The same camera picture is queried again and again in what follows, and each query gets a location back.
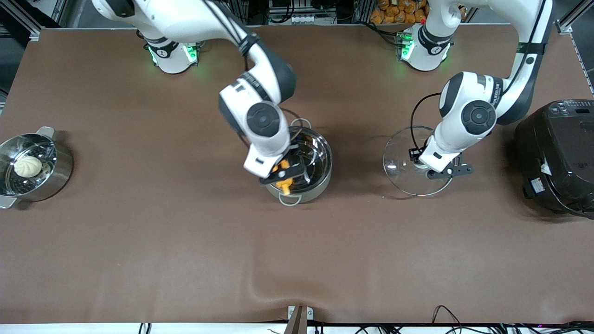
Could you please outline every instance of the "table surface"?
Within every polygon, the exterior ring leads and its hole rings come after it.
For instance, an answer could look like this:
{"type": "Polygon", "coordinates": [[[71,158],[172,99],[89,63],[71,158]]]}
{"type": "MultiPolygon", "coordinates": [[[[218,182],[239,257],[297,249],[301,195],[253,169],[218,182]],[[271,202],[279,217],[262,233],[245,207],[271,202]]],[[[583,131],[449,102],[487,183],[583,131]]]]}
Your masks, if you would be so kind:
{"type": "MultiPolygon", "coordinates": [[[[594,317],[594,225],[523,198],[514,125],[469,149],[475,173],[434,197],[383,171],[421,97],[461,70],[509,75],[510,26],[460,27],[430,73],[365,27],[256,31],[297,73],[283,106],[334,154],[325,193],[293,208],[242,169],[219,114],[243,67],[230,43],[209,42],[180,75],[152,66],[133,30],[29,44],[0,140],[55,127],[75,167],[56,196],[0,212],[0,322],[259,322],[294,304],[326,322],[429,322],[439,304],[473,323],[594,317]]],[[[567,98],[592,95],[570,37],[553,34],[531,110],[567,98]]],[[[416,116],[439,120],[436,99],[416,116]]]]}

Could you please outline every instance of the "white sticker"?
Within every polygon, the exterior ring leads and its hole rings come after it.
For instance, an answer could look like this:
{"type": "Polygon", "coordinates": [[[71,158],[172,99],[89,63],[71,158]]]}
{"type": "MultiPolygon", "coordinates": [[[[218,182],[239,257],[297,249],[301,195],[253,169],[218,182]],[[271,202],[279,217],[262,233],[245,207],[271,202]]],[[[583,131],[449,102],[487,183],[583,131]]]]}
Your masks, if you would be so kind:
{"type": "Polygon", "coordinates": [[[532,184],[532,190],[534,190],[535,194],[542,193],[546,190],[545,186],[542,184],[541,178],[535,178],[531,180],[530,184],[532,184]]]}

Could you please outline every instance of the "metal pot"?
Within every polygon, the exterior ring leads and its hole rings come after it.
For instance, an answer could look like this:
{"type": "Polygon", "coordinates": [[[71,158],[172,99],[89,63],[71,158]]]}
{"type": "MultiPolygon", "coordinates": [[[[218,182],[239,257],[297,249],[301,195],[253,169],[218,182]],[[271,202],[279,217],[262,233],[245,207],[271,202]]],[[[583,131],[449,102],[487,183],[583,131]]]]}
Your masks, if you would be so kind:
{"type": "Polygon", "coordinates": [[[0,145],[0,209],[9,209],[21,200],[44,200],[66,184],[72,172],[72,154],[54,141],[55,133],[53,128],[41,127],[36,133],[22,134],[0,145]],[[26,156],[42,163],[41,172],[31,178],[14,171],[14,164],[26,156]]]}
{"type": "Polygon", "coordinates": [[[332,151],[330,145],[321,134],[311,129],[311,123],[306,119],[296,119],[289,127],[291,145],[299,146],[298,154],[303,157],[306,165],[305,175],[293,179],[289,187],[291,194],[284,195],[283,191],[274,184],[266,185],[266,189],[277,197],[282,205],[295,206],[318,197],[324,192],[332,175],[332,151]],[[309,127],[293,126],[295,121],[305,121],[309,127]]]}

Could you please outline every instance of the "robotic arm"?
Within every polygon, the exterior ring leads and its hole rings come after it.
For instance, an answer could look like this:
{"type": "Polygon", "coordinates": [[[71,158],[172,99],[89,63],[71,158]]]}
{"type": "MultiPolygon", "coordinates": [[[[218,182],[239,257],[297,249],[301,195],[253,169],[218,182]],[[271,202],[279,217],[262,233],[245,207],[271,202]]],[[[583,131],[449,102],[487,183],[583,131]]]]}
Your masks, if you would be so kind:
{"type": "Polygon", "coordinates": [[[441,62],[460,23],[458,4],[489,6],[516,28],[520,42],[508,78],[461,72],[444,86],[439,107],[443,117],[418,160],[441,173],[462,151],[485,138],[495,123],[523,118],[532,101],[534,83],[551,30],[552,0],[431,0],[426,24],[416,28],[409,62],[431,70],[441,62]]]}
{"type": "Polygon", "coordinates": [[[93,0],[101,15],[135,26],[167,73],[188,68],[183,43],[226,39],[254,67],[219,94],[219,109],[251,145],[244,168],[266,179],[289,150],[289,130],[278,104],[295,91],[293,69],[223,5],[211,0],[93,0]]]}

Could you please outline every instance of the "pot containing yellow object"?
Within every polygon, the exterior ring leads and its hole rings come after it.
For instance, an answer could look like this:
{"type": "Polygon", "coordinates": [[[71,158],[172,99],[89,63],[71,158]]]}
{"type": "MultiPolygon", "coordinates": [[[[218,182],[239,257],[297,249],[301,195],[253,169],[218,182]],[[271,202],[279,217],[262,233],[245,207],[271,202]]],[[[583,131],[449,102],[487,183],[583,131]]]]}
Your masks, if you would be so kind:
{"type": "Polygon", "coordinates": [[[289,133],[291,145],[297,145],[292,152],[303,160],[305,173],[293,179],[266,185],[266,189],[282,205],[295,206],[313,200],[328,187],[332,175],[332,151],[326,139],[312,130],[306,119],[298,118],[291,122],[289,133]],[[304,121],[308,127],[293,126],[296,121],[304,121]]]}
{"type": "Polygon", "coordinates": [[[13,137],[0,145],[0,209],[18,201],[41,201],[55,195],[72,173],[72,154],[54,141],[56,131],[13,137]]]}

